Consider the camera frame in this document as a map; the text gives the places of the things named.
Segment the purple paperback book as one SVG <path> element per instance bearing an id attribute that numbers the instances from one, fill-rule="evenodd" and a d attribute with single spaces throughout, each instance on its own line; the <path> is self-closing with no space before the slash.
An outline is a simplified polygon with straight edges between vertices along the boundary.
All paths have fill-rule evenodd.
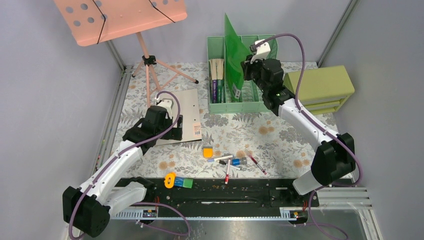
<path id="1" fill-rule="evenodd" d="M 209 71 L 211 102 L 216 104 L 218 102 L 218 70 L 216 58 L 209 60 Z"/>

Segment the treehouse paperback book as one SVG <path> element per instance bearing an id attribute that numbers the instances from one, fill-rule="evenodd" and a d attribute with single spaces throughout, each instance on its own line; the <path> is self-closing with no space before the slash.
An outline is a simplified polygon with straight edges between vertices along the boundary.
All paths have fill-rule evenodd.
<path id="1" fill-rule="evenodd" d="M 216 60 L 216 70 L 217 70 L 217 102 L 223 103 L 224 97 L 224 59 L 218 58 Z"/>

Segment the beige notebook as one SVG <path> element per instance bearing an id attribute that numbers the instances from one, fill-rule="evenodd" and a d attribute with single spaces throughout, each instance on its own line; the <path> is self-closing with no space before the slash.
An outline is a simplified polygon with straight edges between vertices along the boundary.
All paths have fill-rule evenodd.
<path id="1" fill-rule="evenodd" d="M 172 91 L 171 93 L 176 96 L 181 107 L 180 114 L 183 116 L 182 140 L 159 139 L 156 145 L 161 146 L 201 140 L 202 134 L 198 90 L 193 88 L 182 91 Z"/>

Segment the green file organizer rack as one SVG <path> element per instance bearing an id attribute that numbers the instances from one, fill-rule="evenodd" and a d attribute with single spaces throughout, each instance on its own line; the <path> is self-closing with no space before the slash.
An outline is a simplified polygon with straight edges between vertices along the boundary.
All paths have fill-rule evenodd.
<path id="1" fill-rule="evenodd" d="M 225 37 L 207 37 L 207 59 L 225 58 Z M 225 79 L 215 80 L 209 76 L 209 101 L 210 114 L 237 114 L 237 113 L 263 113 L 269 110 L 263 103 L 262 92 L 253 81 L 245 81 L 241 90 L 239 101 L 233 101 L 231 88 Z"/>

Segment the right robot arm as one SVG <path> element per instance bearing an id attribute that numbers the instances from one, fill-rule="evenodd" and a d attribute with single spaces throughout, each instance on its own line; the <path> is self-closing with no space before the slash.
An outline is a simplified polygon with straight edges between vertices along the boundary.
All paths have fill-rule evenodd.
<path id="1" fill-rule="evenodd" d="M 248 56 L 241 67 L 243 78 L 260 89 L 266 108 L 295 127 L 315 152 L 310 170 L 295 179 L 286 193 L 291 205 L 301 205 L 311 191 L 328 186 L 357 168 L 353 137 L 328 128 L 295 99 L 295 94 L 283 85 L 284 71 L 278 60 L 251 61 Z"/>

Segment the yellow blue green toy block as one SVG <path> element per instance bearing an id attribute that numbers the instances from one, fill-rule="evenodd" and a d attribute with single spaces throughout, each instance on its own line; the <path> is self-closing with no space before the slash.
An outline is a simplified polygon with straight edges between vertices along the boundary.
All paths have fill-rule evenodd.
<path id="1" fill-rule="evenodd" d="M 175 172 L 168 173 L 164 178 L 164 186 L 167 189 L 172 188 L 188 188 L 191 189 L 193 187 L 194 180 L 192 178 L 187 177 L 179 177 Z"/>

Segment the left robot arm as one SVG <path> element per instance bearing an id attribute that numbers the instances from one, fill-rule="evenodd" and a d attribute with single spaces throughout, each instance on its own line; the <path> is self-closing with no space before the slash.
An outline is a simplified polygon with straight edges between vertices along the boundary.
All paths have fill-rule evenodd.
<path id="1" fill-rule="evenodd" d="M 183 115 L 178 111 L 173 117 L 171 111 L 161 104 L 149 107 L 145 117 L 125 132 L 114 154 L 96 173 L 79 187 L 69 186 L 63 192 L 63 219 L 68 223 L 71 240 L 85 235 L 95 238 L 105 230 L 113 215 L 137 202 L 144 206 L 154 202 L 155 192 L 147 183 L 136 181 L 118 191 L 112 189 L 158 139 L 182 139 Z"/>

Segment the green plastic folder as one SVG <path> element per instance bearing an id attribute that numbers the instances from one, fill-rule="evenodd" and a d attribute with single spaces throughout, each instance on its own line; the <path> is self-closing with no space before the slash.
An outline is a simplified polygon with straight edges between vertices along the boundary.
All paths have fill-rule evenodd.
<path id="1" fill-rule="evenodd" d="M 250 51 L 236 33 L 227 14 L 224 15 L 224 45 L 226 84 L 232 101 L 240 102 L 245 81 L 241 63 L 250 55 Z"/>

